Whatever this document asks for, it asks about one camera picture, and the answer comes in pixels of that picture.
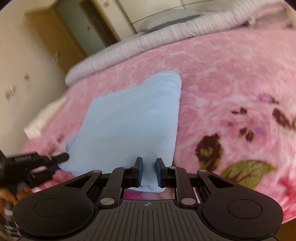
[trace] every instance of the human hand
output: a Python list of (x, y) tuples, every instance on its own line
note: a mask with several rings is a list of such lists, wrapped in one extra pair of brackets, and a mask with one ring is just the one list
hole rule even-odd
[(0, 188), (0, 214), (4, 215), (4, 205), (5, 202), (16, 203), (22, 198), (32, 194), (32, 190), (28, 186), (24, 186), (22, 192), (18, 192), (16, 196), (12, 195), (12, 193), (7, 188)]

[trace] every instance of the folded towel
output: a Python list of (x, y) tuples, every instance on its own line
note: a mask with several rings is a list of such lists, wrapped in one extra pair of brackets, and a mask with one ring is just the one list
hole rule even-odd
[(66, 101), (67, 98), (63, 96), (49, 103), (46, 107), (39, 111), (36, 117), (24, 128), (24, 132), (27, 137), (29, 139), (40, 137), (43, 127), (46, 126), (46, 124)]
[(162, 192), (155, 160), (172, 165), (177, 136), (181, 78), (173, 72), (152, 75), (140, 86), (93, 100), (80, 131), (67, 144), (70, 155), (59, 167), (78, 176), (99, 169), (112, 172), (143, 158), (138, 191)]

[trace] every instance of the ribbed black plate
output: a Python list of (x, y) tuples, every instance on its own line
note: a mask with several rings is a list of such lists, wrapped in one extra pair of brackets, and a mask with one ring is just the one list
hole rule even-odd
[(208, 229), (193, 210), (173, 200), (123, 200), (102, 210), (91, 225), (65, 241), (229, 241)]

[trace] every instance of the floor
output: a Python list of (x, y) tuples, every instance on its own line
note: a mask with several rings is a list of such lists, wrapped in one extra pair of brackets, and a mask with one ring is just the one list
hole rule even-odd
[(277, 235), (279, 241), (295, 241), (296, 240), (296, 219), (283, 224)]

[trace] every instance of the pink blanket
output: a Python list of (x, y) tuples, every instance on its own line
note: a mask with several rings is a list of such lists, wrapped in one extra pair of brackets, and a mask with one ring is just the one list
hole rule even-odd
[[(272, 197), (286, 222), (296, 217), (295, 39), (294, 30), (245, 28), (142, 53), (71, 86), (68, 102), (24, 151), (62, 151), (94, 98), (174, 71), (183, 82), (174, 165), (191, 173), (207, 169)], [(41, 188), (71, 177), (58, 171)], [(171, 197), (170, 189), (125, 193), (128, 199)]]

